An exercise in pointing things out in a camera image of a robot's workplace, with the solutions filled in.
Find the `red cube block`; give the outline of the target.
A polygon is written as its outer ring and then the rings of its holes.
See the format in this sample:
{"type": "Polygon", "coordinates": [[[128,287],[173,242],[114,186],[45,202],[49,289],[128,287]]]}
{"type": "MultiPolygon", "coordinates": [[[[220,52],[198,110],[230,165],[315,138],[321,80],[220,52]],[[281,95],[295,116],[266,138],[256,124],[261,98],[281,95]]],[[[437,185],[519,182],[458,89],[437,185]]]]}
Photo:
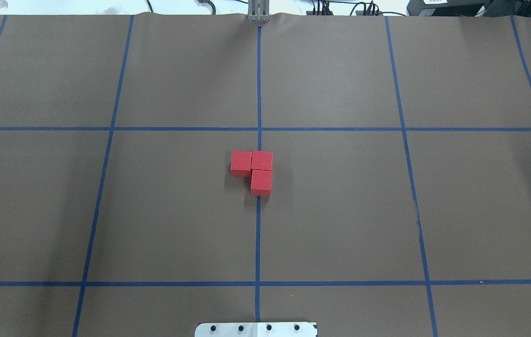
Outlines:
{"type": "Polygon", "coordinates": [[[252,152],[232,151],[230,172],[234,177],[250,177],[252,175],[252,152]]]}
{"type": "Polygon", "coordinates": [[[272,171],[273,169],[273,152],[253,151],[251,170],[272,171]]]}
{"type": "Polygon", "coordinates": [[[253,196],[270,197],[273,186],[272,170],[252,170],[250,194],[253,196]]]}

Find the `aluminium frame post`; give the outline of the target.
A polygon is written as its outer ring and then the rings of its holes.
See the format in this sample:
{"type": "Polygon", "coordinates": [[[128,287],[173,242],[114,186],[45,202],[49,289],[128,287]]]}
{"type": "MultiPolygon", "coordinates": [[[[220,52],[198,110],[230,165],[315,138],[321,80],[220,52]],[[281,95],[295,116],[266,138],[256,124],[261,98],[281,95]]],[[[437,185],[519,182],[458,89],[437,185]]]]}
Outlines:
{"type": "Polygon", "coordinates": [[[247,19],[249,22],[269,22],[271,20],[270,14],[270,0],[247,0],[247,19]]]}

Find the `white central pillar mount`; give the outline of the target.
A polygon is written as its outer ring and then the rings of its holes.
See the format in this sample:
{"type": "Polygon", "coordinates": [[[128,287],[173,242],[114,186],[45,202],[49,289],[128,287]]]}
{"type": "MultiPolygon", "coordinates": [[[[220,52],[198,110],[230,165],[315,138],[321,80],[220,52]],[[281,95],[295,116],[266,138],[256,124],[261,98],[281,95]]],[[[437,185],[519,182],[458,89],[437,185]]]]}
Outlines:
{"type": "Polygon", "coordinates": [[[199,324],[195,337],[317,337],[312,322],[212,322],[199,324]]]}

